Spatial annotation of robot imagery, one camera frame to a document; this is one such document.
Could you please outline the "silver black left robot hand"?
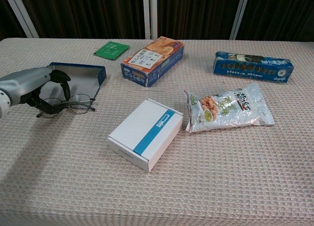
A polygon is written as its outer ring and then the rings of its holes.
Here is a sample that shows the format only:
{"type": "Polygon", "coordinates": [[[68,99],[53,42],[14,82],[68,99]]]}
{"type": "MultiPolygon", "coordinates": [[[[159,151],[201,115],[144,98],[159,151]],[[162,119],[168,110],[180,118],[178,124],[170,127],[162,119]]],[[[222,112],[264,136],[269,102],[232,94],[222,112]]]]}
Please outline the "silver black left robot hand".
{"type": "Polygon", "coordinates": [[[29,104],[47,114],[58,114],[65,105],[51,105],[40,98],[41,88],[48,82],[59,83],[66,100],[71,97],[68,82],[71,78],[63,71],[50,67],[25,69],[8,74],[0,79],[0,116],[8,114],[9,108],[29,104]]]}

